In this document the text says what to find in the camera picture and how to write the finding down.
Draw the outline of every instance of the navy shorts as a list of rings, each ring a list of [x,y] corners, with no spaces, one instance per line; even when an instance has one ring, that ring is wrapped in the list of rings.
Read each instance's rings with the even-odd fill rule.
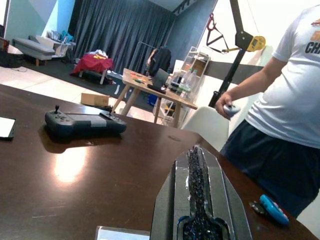
[[[221,154],[294,217],[318,195],[320,149],[268,136],[244,120]]]

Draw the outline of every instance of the black bag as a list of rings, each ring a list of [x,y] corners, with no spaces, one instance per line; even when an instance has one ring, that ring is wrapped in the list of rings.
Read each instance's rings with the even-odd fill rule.
[[[12,54],[0,51],[0,66],[4,68],[20,68],[24,61],[23,54]]]

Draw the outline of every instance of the table leg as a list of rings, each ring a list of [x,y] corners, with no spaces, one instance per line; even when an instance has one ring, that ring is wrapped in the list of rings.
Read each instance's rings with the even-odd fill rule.
[[[174,118],[173,118],[173,127],[177,128],[179,124],[180,118],[180,110],[181,110],[181,102],[175,103],[175,110],[174,110]]]
[[[126,115],[128,114],[131,106],[132,106],[132,105],[134,104],[134,102],[136,101],[139,93],[140,93],[140,89],[135,88],[135,89],[133,90],[133,92],[131,93],[131,96],[130,96],[129,100],[126,102],[126,105],[125,105],[124,109],[123,109],[122,112],[121,112],[121,115],[126,116]]]
[[[118,97],[118,99],[116,100],[115,104],[113,105],[112,108],[112,112],[114,113],[116,108],[118,107],[119,103],[122,101],[122,99],[124,99],[126,92],[128,92],[130,86],[129,85],[125,85],[124,89],[122,90],[120,96]]]
[[[106,73],[107,73],[107,69],[105,69],[105,70],[103,71],[103,73],[102,73],[102,77],[101,77],[101,80],[100,80],[100,84],[103,84],[103,83],[104,83]]]
[[[156,109],[155,109],[155,115],[154,115],[154,121],[153,123],[156,124],[157,120],[158,120],[158,115],[159,115],[159,109],[160,109],[160,105],[161,105],[161,97],[158,97],[157,101],[156,101]]]

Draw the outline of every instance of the white chair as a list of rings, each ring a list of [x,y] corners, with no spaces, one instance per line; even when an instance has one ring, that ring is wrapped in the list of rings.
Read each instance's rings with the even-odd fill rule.
[[[181,129],[198,133],[220,151],[228,139],[229,121],[208,106],[199,107]]]

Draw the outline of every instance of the white controller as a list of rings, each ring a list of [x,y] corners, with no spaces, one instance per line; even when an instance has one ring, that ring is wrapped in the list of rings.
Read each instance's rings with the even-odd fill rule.
[[[240,107],[237,107],[235,105],[223,105],[223,110],[225,111],[225,113],[232,118],[237,112],[240,111]]]

